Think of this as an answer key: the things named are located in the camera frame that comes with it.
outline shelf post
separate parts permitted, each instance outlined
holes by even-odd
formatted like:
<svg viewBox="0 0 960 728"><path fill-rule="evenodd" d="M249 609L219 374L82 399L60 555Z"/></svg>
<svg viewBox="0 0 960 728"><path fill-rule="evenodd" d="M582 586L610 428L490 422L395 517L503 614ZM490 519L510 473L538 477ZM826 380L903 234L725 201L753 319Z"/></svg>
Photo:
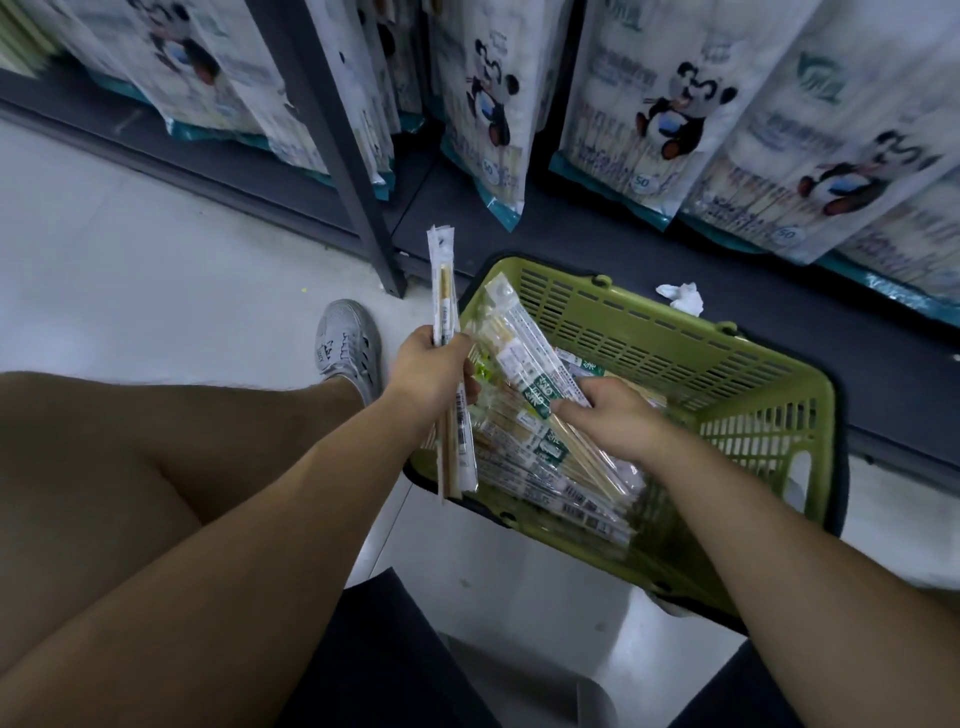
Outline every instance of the shelf post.
<svg viewBox="0 0 960 728"><path fill-rule="evenodd" d="M310 132L387 293L403 298L407 280L394 241L340 101L305 0L247 0L247 7L286 84L287 98Z"/></svg>

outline left hand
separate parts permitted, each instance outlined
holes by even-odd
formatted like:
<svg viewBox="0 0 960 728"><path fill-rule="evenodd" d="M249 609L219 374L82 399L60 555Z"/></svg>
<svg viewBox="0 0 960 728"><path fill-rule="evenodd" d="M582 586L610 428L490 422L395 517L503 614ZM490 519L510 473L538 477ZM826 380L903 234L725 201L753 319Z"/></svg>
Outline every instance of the left hand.
<svg viewBox="0 0 960 728"><path fill-rule="evenodd" d="M434 347L433 327L417 328L396 353L384 397L405 400L424 427L437 422L453 404L461 381L467 386L467 400L473 403L480 385L467 359L472 346L469 336L458 333L446 346Z"/></svg>

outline right hand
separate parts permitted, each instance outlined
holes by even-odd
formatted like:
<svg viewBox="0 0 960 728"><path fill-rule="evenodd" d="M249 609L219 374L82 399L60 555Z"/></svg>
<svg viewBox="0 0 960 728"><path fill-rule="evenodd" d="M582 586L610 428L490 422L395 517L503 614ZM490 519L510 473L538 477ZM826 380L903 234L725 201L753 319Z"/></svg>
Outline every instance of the right hand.
<svg viewBox="0 0 960 728"><path fill-rule="evenodd" d="M669 422L641 395L612 376L584 376L577 384L593 403L555 400L553 411L613 457L641 462L655 446L652 440Z"/></svg>

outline crumpled tissue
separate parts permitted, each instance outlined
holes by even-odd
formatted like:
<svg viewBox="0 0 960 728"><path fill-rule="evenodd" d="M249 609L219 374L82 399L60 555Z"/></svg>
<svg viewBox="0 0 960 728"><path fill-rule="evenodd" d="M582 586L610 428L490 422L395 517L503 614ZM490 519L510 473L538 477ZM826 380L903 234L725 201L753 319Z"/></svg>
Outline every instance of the crumpled tissue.
<svg viewBox="0 0 960 728"><path fill-rule="evenodd" d="M666 299L670 299L671 308L688 313L691 316L699 316L704 312L704 300L697 292L696 283L684 283L683 285L664 285L657 286L657 293Z"/></svg>

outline shopping basket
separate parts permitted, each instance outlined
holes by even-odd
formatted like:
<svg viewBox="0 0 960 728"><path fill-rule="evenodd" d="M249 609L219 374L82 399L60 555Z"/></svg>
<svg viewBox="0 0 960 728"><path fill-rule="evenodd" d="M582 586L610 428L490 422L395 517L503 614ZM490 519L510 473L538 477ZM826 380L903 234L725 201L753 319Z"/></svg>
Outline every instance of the shopping basket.
<svg viewBox="0 0 960 728"><path fill-rule="evenodd" d="M849 492L843 391L821 367L761 344L734 324L713 324L618 288L605 276L519 254L488 261L460 299L462 323L472 319L483 285L499 273L551 344L665 394L668 416L775 493L784 494L791 465L805 460L800 507L809 520L840 535ZM433 450L414 452L404 471L436 492ZM482 482L460 502L743 632L719 576L665 492L655 487L648 493L643 526L626 552Z"/></svg>

